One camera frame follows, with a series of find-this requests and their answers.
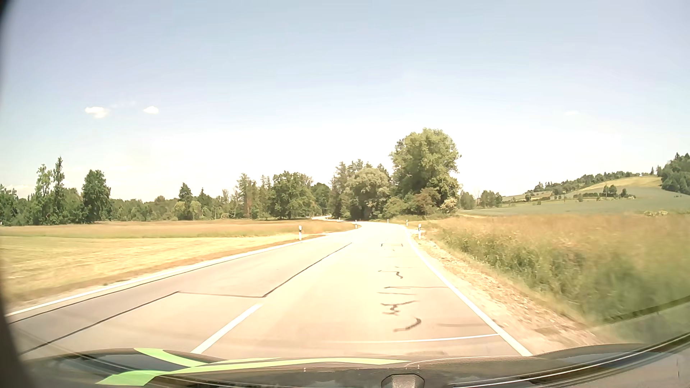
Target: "hill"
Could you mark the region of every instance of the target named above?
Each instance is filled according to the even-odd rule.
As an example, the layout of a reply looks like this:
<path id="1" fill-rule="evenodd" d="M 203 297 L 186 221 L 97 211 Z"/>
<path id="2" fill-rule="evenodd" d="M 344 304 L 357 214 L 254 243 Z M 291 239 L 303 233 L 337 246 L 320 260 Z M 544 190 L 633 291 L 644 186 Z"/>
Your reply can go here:
<path id="1" fill-rule="evenodd" d="M 627 193 L 634 196 L 630 198 L 602 198 L 586 197 L 582 202 L 577 200 L 578 194 L 600 193 L 604 186 L 615 185 L 620 193 L 626 189 Z M 535 201 L 524 202 L 524 194 L 509 195 L 504 197 L 503 206 L 500 208 L 477 208 L 462 213 L 484 215 L 510 215 L 510 214 L 553 214 L 553 213 L 642 213 L 645 211 L 679 211 L 690 212 L 690 195 L 674 193 L 661 189 L 661 178 L 654 176 L 623 177 L 608 182 L 600 182 L 580 190 L 565 194 L 564 200 L 542 200 L 541 204 Z M 540 191 L 533 194 L 534 198 L 547 197 L 548 191 Z M 515 204 L 507 204 L 511 198 Z"/>

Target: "grass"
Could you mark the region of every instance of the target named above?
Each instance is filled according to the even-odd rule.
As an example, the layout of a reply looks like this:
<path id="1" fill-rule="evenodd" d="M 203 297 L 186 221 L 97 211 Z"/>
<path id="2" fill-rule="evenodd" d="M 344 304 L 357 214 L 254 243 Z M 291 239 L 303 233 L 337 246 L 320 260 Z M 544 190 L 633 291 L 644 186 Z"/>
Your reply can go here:
<path id="1" fill-rule="evenodd" d="M 593 324 L 690 295 L 690 217 L 516 215 L 432 221 L 429 235 Z M 687 330 L 690 311 L 619 325 L 656 342 Z"/>
<path id="2" fill-rule="evenodd" d="M 287 222 L 104 222 L 0 228 L 3 296 L 10 306 L 58 293 L 252 251 L 352 224 Z"/>
<path id="3" fill-rule="evenodd" d="M 567 200 L 527 202 L 509 206 L 503 203 L 500 208 L 476 208 L 470 211 L 462 211 L 466 214 L 476 215 L 545 215 L 558 213 L 643 213 L 645 211 L 666 210 L 677 213 L 690 211 L 690 195 L 674 193 L 662 190 L 658 187 L 628 187 L 628 193 L 634 194 L 635 199 L 603 199 L 597 201 L 594 198 L 585 198 L 578 202 L 568 194 Z M 583 192 L 596 193 L 600 189 L 586 189 Z"/>

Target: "white lane marking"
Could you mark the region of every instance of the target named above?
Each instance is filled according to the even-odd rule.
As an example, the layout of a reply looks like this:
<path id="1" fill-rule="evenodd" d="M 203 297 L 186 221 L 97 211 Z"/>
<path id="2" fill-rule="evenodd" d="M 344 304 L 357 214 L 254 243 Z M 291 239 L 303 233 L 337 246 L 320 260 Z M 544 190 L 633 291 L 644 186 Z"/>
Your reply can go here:
<path id="1" fill-rule="evenodd" d="M 239 325 L 240 322 L 242 322 L 245 318 L 247 318 L 249 315 L 251 315 L 251 313 L 258 310 L 261 306 L 262 306 L 261 303 L 257 303 L 255 305 L 253 305 L 252 307 L 248 308 L 247 310 L 245 310 L 245 312 L 243 312 L 242 314 L 237 316 L 237 318 L 231 320 L 230 323 L 223 326 L 219 331 L 216 331 L 215 334 L 213 334 L 211 337 L 208 337 L 208 339 L 203 341 L 201 343 L 201 345 L 195 347 L 194 350 L 192 350 L 192 353 L 201 354 L 201 353 L 205 352 L 205 350 L 210 348 L 211 345 L 215 344 L 216 341 L 218 341 L 219 339 L 221 339 L 221 337 L 226 335 L 228 333 L 228 331 L 232 330 L 233 327 Z"/>
<path id="2" fill-rule="evenodd" d="M 433 341 L 453 341 L 453 340 L 468 340 L 470 338 L 496 337 L 498 333 L 482 334 L 480 336 L 467 337 L 448 337 L 448 338 L 429 338 L 427 340 L 393 340 L 393 341 L 333 341 L 341 344 L 398 344 L 403 342 L 433 342 Z"/>
<path id="3" fill-rule="evenodd" d="M 290 245 L 295 245 L 295 244 L 304 244 L 305 242 L 310 242 L 310 241 L 315 241 L 315 240 L 318 240 L 318 238 L 314 238 L 314 239 L 310 239 L 310 240 L 303 240 L 303 241 L 296 241 L 296 242 L 289 242 L 288 244 L 270 246 L 270 247 L 268 247 L 268 248 L 257 249 L 256 251 L 245 252 L 245 253 L 238 253 L 237 255 L 226 256 L 226 257 L 224 257 L 224 258 L 218 258 L 218 259 L 214 259 L 214 260 L 207 261 L 207 262 L 200 262 L 199 264 L 193 264 L 193 265 L 191 265 L 191 266 L 185 266 L 185 267 L 182 267 L 182 268 L 179 268 L 179 269 L 173 269 L 172 271 L 163 272 L 163 273 L 158 273 L 157 275 L 151 275 L 151 276 L 146 276 L 145 278 L 139 278 L 139 279 L 128 280 L 128 281 L 123 282 L 123 283 L 113 284 L 113 285 L 110 285 L 110 286 L 107 286 L 107 287 L 103 287 L 103 288 L 100 288 L 100 289 L 95 289 L 95 290 L 92 290 L 92 291 L 87 291 L 87 292 L 84 292 L 84 293 L 79 293 L 79 294 L 77 294 L 77 295 L 68 296 L 68 297 L 65 297 L 65 298 L 62 298 L 62 299 L 52 300 L 52 301 L 50 301 L 50 302 L 38 304 L 38 305 L 36 305 L 36 306 L 27 307 L 26 309 L 22 309 L 22 310 L 18 310 L 18 311 L 13 311 L 13 312 L 11 312 L 11 313 L 7 313 L 7 314 L 5 314 L 5 317 L 13 316 L 13 315 L 20 314 L 20 313 L 25 313 L 25 312 L 27 312 L 27 311 L 31 311 L 31 310 L 35 310 L 35 309 L 40 309 L 41 307 L 50 306 L 51 304 L 56 304 L 56 303 L 60 303 L 60 302 L 65 302 L 65 301 L 67 301 L 67 300 L 72 300 L 72 299 L 76 299 L 76 298 L 81 298 L 81 297 L 83 297 L 83 296 L 91 295 L 91 294 L 94 294 L 94 293 L 98 293 L 98 292 L 102 292 L 102 291 L 107 291 L 107 290 L 111 290 L 111 289 L 116 289 L 117 287 L 128 286 L 128 285 L 130 285 L 130 284 L 134 284 L 134 283 L 138 283 L 138 282 L 144 282 L 144 281 L 146 281 L 146 280 L 151 280 L 151 279 L 155 279 L 155 278 L 160 278 L 160 277 L 162 277 L 162 276 L 172 275 L 172 274 L 174 274 L 174 273 L 193 271 L 193 270 L 195 270 L 195 269 L 199 269 L 199 268 L 202 268 L 202 267 L 205 267 L 205 266 L 209 266 L 209 265 L 218 264 L 218 263 L 220 263 L 220 262 L 225 262 L 225 261 L 240 259 L 240 258 L 243 258 L 243 257 L 246 257 L 246 256 L 256 255 L 257 253 L 263 253 L 263 252 L 267 252 L 267 251 L 272 251 L 272 250 L 274 250 L 274 249 L 284 248 L 285 246 L 290 246 Z"/>
<path id="4" fill-rule="evenodd" d="M 434 273 L 448 288 L 451 289 L 452 292 L 454 292 L 460 299 L 462 299 L 467 306 L 474 311 L 479 318 L 481 318 L 490 328 L 492 328 L 501 338 L 506 340 L 508 345 L 511 345 L 513 349 L 515 349 L 521 356 L 532 356 L 532 353 L 527 350 L 526 347 L 522 346 L 521 343 L 519 343 L 515 338 L 513 338 L 510 334 L 508 334 L 501 326 L 498 326 L 496 322 L 494 322 L 488 315 L 486 315 L 482 310 L 480 310 L 479 307 L 477 307 L 476 304 L 472 303 L 469 298 L 467 298 L 462 292 L 460 292 L 459 289 L 455 288 L 452 283 L 446 279 L 445 276 L 443 276 L 439 271 L 434 268 L 431 263 L 429 263 L 424 256 L 419 252 L 417 247 L 415 246 L 415 243 L 412 241 L 410 238 L 410 233 L 407 232 L 407 228 L 405 228 L 405 235 L 407 235 L 407 242 L 410 243 L 410 246 L 412 247 L 412 250 L 419 256 L 420 259 L 426 264 L 426 266 L 431 270 L 431 272 Z"/>

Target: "asphalt road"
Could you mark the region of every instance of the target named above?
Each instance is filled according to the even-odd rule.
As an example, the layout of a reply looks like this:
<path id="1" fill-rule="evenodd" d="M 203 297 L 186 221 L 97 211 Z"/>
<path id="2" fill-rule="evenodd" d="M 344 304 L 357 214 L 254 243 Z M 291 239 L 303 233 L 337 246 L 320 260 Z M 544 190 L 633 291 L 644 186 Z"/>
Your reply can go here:
<path id="1" fill-rule="evenodd" d="M 8 319 L 25 358 L 122 347 L 227 359 L 518 355 L 406 234 L 366 223 Z"/>

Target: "treeline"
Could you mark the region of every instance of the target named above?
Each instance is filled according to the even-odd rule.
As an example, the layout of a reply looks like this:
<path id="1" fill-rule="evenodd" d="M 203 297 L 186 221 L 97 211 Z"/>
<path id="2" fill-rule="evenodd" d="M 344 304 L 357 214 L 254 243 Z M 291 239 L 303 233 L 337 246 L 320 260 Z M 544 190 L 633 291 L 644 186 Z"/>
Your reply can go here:
<path id="1" fill-rule="evenodd" d="M 260 183 L 241 174 L 232 191 L 211 197 L 202 188 L 198 195 L 183 183 L 177 198 L 159 195 L 151 202 L 110 198 L 110 188 L 100 170 L 90 170 L 81 192 L 65 188 L 63 160 L 55 168 L 41 165 L 34 193 L 19 197 L 15 189 L 0 184 L 2 225 L 83 224 L 96 221 L 214 220 L 218 218 L 291 219 L 322 215 L 330 189 L 312 184 L 302 173 L 284 171 L 261 177 Z"/>
<path id="2" fill-rule="evenodd" d="M 20 198 L 15 189 L 0 184 L 0 223 L 3 225 L 53 225 L 88 223 L 110 214 L 110 188 L 100 170 L 89 170 L 81 192 L 64 186 L 62 158 L 49 170 L 42 164 L 37 171 L 33 194 Z"/>
<path id="3" fill-rule="evenodd" d="M 563 182 L 546 182 L 545 184 L 539 182 L 534 188 L 525 191 L 525 194 L 539 193 L 540 191 L 550 191 L 554 195 L 561 195 L 570 193 L 571 191 L 586 188 L 597 183 L 607 182 L 609 180 L 617 180 L 620 178 L 628 178 L 639 175 L 655 175 L 654 168 L 650 173 L 631 173 L 630 171 L 616 171 L 614 173 L 600 173 L 597 175 L 585 174 L 576 180 L 564 180 Z"/>
<path id="4" fill-rule="evenodd" d="M 451 173 L 461 157 L 455 142 L 442 130 L 423 128 L 399 140 L 390 155 L 393 172 L 358 159 L 335 169 L 328 196 L 333 217 L 350 220 L 390 218 L 396 215 L 450 213 L 472 204 Z"/>
<path id="5" fill-rule="evenodd" d="M 666 163 L 658 172 L 661 177 L 661 188 L 676 193 L 690 195 L 690 155 L 680 156 L 676 153 L 673 160 Z"/>
<path id="6" fill-rule="evenodd" d="M 451 213 L 473 208 L 474 197 L 462 192 L 451 173 L 461 157 L 453 140 L 442 130 L 423 128 L 398 141 L 390 154 L 393 172 L 381 164 L 362 160 L 341 162 L 331 187 L 314 184 L 303 173 L 262 175 L 257 182 L 241 174 L 232 190 L 211 197 L 204 189 L 194 195 L 182 183 L 178 196 L 160 195 L 151 202 L 110 198 L 102 171 L 91 170 L 81 192 L 63 186 L 62 159 L 55 168 L 38 169 L 34 193 L 26 198 L 0 185 L 0 222 L 5 225 L 91 223 L 102 220 L 214 220 L 219 218 L 292 219 L 330 213 L 354 220 L 390 218 L 395 215 Z M 491 193 L 480 206 L 499 204 Z"/>

